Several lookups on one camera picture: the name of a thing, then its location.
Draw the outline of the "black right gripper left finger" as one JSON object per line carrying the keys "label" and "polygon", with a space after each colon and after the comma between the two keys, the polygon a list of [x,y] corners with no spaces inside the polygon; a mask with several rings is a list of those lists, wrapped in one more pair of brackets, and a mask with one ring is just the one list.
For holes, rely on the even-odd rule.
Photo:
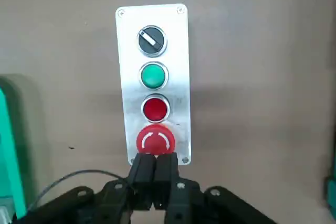
{"label": "black right gripper left finger", "polygon": [[141,191],[153,179],[155,156],[138,153],[126,178],[111,174],[95,193],[87,186],[75,187],[39,206],[16,223],[130,223]]}

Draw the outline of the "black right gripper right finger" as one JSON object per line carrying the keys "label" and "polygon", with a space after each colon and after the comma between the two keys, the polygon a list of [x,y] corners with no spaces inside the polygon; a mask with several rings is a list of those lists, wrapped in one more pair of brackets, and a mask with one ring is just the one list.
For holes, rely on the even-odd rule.
{"label": "black right gripper right finger", "polygon": [[221,186],[201,191],[199,183],[182,178],[177,155],[156,159],[154,206],[164,210],[164,223],[274,223],[275,221]]}

